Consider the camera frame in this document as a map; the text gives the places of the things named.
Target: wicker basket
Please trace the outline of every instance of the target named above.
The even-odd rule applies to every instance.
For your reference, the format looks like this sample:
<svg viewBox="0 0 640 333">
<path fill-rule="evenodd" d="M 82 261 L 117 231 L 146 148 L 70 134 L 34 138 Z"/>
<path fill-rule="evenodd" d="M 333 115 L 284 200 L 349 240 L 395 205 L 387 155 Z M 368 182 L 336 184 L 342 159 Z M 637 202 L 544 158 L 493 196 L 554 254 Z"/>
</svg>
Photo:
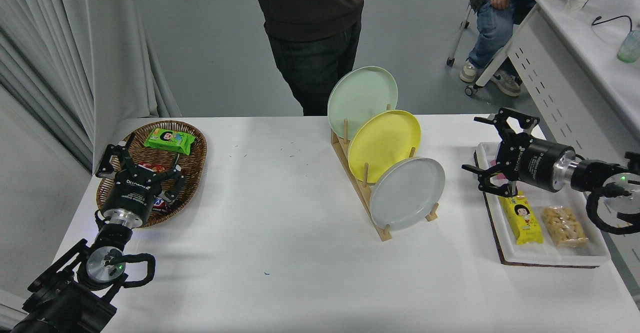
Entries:
<svg viewBox="0 0 640 333">
<path fill-rule="evenodd" d="M 167 168 L 171 167 L 171 164 L 173 164 L 174 159 L 176 158 L 176 153 L 173 151 L 154 149 L 143 145 L 149 134 L 151 134 L 151 131 L 155 128 L 188 133 L 194 136 L 196 140 L 191 144 L 190 155 L 181 154 L 178 159 L 178 164 L 182 168 L 182 174 L 185 176 L 186 181 L 182 186 L 182 190 L 178 194 L 177 205 L 172 207 L 167 214 L 151 212 L 146 224 L 142 226 L 143 228 L 150 227 L 170 219 L 178 214 L 178 212 L 180 212 L 187 203 L 192 200 L 194 194 L 198 190 L 202 170 L 204 168 L 204 161 L 207 157 L 207 141 L 198 128 L 184 123 L 183 121 L 163 120 L 140 126 L 140 128 L 133 131 L 133 133 L 135 133 L 135 138 L 128 151 L 136 164 L 145 162 L 148 164 L 162 165 Z M 130 136 L 127 135 L 122 140 L 126 141 L 129 137 Z M 111 164 L 115 171 L 120 170 L 121 167 L 116 157 L 112 158 Z M 173 184 L 172 180 L 162 183 L 162 190 L 167 190 L 173 187 Z M 102 209 L 103 204 L 105 203 L 107 196 L 109 196 L 109 192 L 113 186 L 114 180 L 112 179 L 104 178 L 100 182 L 98 192 L 96 193 L 96 203 L 98 204 L 99 209 Z"/>
</svg>

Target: wooden dish rack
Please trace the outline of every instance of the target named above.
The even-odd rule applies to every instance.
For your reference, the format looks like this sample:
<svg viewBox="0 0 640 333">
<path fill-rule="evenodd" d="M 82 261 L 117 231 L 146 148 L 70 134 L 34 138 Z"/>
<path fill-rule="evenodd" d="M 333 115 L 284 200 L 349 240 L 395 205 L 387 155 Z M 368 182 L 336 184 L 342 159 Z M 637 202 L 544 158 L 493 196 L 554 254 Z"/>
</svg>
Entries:
<svg viewBox="0 0 640 333">
<path fill-rule="evenodd" d="M 391 109 L 391 105 L 387 104 L 386 110 L 390 110 L 390 109 Z M 336 134 L 336 132 L 331 130 L 331 146 L 333 147 L 333 150 L 338 156 L 338 159 L 340 160 L 340 163 L 342 164 L 342 167 L 345 173 L 349 177 L 351 185 L 353 185 L 353 188 L 358 194 L 358 197 L 360 198 L 360 201 L 362 202 L 362 205 L 366 210 L 366 214 L 368 214 L 368 218 L 370 219 L 371 224 L 373 224 L 375 231 L 377 232 L 378 236 L 380 236 L 380 240 L 382 240 L 382 242 L 388 241 L 391 239 L 391 233 L 389 232 L 391 228 L 390 224 L 387 224 L 384 227 L 377 226 L 373 221 L 373 218 L 371 217 L 371 209 L 370 209 L 371 188 L 370 188 L 370 183 L 367 182 L 369 164 L 368 162 L 364 164 L 363 180 L 362 181 L 358 180 L 358 178 L 354 176 L 351 169 L 349 168 L 349 161 L 347 157 L 349 153 L 350 143 L 351 141 L 349 139 L 349 119 L 345 118 L 344 119 L 344 139 L 339 137 Z M 411 147 L 411 151 L 409 152 L 409 155 L 407 156 L 407 158 L 412 158 L 415 153 L 416 153 L 416 147 L 413 146 Z M 438 218 L 438 215 L 436 214 L 437 209 L 438 209 L 438 203 L 435 203 L 433 205 L 433 208 L 429 212 L 429 214 L 425 216 L 425 219 L 428 222 Z"/>
</svg>

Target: green snack package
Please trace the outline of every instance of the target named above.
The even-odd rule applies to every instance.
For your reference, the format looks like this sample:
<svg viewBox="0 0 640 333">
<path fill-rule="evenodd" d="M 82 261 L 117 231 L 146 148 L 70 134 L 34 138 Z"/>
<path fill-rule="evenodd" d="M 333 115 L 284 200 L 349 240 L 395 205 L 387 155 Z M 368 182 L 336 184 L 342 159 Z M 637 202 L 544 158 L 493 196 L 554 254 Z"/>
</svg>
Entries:
<svg viewBox="0 0 640 333">
<path fill-rule="evenodd" d="M 163 151 L 177 152 L 183 155 L 189 155 L 192 149 L 192 143 L 196 137 L 188 133 L 177 132 L 175 130 L 155 128 L 146 141 L 145 147 L 162 149 Z"/>
</svg>

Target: robotic arm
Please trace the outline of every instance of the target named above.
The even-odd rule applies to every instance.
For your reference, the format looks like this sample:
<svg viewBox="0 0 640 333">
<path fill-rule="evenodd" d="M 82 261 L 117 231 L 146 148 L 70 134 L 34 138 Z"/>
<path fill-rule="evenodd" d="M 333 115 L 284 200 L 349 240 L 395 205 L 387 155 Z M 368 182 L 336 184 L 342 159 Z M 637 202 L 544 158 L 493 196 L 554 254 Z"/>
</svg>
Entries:
<svg viewBox="0 0 640 333">
<path fill-rule="evenodd" d="M 507 122 L 518 121 L 521 133 L 516 133 Z M 614 235 L 640 232 L 640 154 L 627 151 L 625 166 L 583 159 L 572 146 L 538 139 L 531 131 L 540 119 L 509 108 L 500 108 L 498 114 L 488 118 L 475 117 L 474 121 L 491 124 L 502 139 L 498 146 L 496 164 L 489 169 L 464 164 L 462 169 L 477 175 L 478 189 L 502 197 L 516 196 L 516 182 L 521 181 L 549 192 L 558 192 L 566 183 L 579 192 L 590 192 L 587 197 L 587 216 L 602 231 Z M 502 173 L 509 182 L 494 185 L 491 178 Z M 607 224 L 598 215 L 599 200 L 617 212 L 618 219 L 629 226 Z"/>
<path fill-rule="evenodd" d="M 32 295 L 22 308 L 29 314 L 11 333 L 98 333 L 115 315 L 110 302 L 121 288 L 141 287 L 153 280 L 155 257 L 124 255 L 124 247 L 132 230 L 147 223 L 156 197 L 168 203 L 176 200 L 185 176 L 177 164 L 178 155 L 171 169 L 160 174 L 135 164 L 129 153 L 133 139 L 131 134 L 127 142 L 107 146 L 95 174 L 114 180 L 101 209 L 103 219 L 98 210 L 95 213 L 99 230 L 95 241 L 89 247 L 81 239 L 28 287 Z M 119 171 L 111 164 L 114 156 Z M 163 191 L 162 183 L 167 180 L 174 181 L 173 187 Z M 127 281 L 127 263 L 142 262 L 146 262 L 146 277 Z M 107 288 L 102 297 L 92 292 Z"/>
</svg>

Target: dark pants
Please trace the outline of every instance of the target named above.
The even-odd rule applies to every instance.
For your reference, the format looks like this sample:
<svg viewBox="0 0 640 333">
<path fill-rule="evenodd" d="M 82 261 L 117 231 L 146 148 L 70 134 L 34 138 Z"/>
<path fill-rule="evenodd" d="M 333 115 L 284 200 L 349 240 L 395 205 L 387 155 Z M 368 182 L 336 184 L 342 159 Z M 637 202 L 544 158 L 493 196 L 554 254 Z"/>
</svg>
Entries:
<svg viewBox="0 0 640 333">
<path fill-rule="evenodd" d="M 327 115 L 327 103 L 340 78 L 354 69 L 360 39 L 358 21 L 344 32 L 316 41 L 269 36 L 276 67 L 304 115 Z"/>
</svg>

